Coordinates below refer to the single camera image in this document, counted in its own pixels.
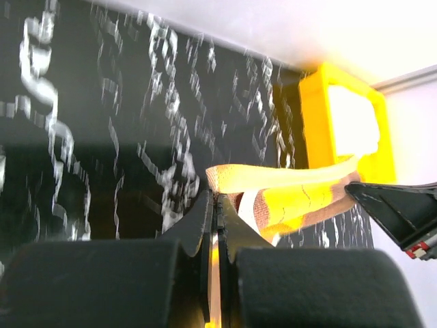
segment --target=yellow and brown striped towel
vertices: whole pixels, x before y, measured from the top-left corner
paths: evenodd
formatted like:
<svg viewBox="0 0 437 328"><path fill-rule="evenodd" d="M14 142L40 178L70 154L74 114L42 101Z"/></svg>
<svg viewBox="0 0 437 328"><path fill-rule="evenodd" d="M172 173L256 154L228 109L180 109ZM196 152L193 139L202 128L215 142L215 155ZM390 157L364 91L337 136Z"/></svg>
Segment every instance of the yellow and brown striped towel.
<svg viewBox="0 0 437 328"><path fill-rule="evenodd" d="M226 193L238 214L267 240L344 213L354 205L344 187L359 181L358 159L321 169L218 165L206 170L215 193Z"/></svg>

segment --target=yellow frame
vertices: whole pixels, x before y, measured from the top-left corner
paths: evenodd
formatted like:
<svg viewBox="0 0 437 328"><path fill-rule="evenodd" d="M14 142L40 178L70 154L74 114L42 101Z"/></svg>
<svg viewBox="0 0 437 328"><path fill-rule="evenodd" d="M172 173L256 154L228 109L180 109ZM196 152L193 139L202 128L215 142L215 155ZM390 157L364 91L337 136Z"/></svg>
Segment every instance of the yellow frame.
<svg viewBox="0 0 437 328"><path fill-rule="evenodd" d="M299 83L309 168L331 166L342 160L335 147L329 85L346 87L372 103L380 130L378 151L358 162L358 172L363 182L394 184L395 164L384 95L328 63L322 64L317 72Z"/></svg>

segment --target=black marble surface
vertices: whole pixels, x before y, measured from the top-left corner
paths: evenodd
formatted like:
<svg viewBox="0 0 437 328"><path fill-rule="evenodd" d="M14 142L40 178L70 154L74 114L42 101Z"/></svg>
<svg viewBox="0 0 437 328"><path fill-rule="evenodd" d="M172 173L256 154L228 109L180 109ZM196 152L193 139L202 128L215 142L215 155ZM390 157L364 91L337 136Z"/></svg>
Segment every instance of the black marble surface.
<svg viewBox="0 0 437 328"><path fill-rule="evenodd" d="M305 168L302 72L79 0L0 0L0 260L154 238L224 163ZM360 208L279 241L372 247Z"/></svg>

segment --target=black countertop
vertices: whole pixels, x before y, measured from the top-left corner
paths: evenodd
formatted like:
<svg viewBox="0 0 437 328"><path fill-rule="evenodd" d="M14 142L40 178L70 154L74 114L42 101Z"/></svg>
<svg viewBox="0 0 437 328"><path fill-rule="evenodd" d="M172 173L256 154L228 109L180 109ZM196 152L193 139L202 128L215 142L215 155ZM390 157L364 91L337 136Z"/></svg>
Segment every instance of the black countertop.
<svg viewBox="0 0 437 328"><path fill-rule="evenodd" d="M212 165L307 166L303 73L269 58L79 0L0 0L0 45L3 260L87 222L92 239L154 238ZM359 207L279 241L372 245Z"/></svg>

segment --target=cloth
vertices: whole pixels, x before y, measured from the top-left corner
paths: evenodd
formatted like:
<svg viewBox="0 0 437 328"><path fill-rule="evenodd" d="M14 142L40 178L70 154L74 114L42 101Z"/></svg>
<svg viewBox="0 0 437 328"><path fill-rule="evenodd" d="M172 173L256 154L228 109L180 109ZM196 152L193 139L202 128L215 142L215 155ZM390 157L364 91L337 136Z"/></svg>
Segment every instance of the cloth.
<svg viewBox="0 0 437 328"><path fill-rule="evenodd" d="M344 213L354 205L344 187L359 181L358 159L320 169L217 165L206 170L215 193L228 194L240 217L266 239Z"/></svg>

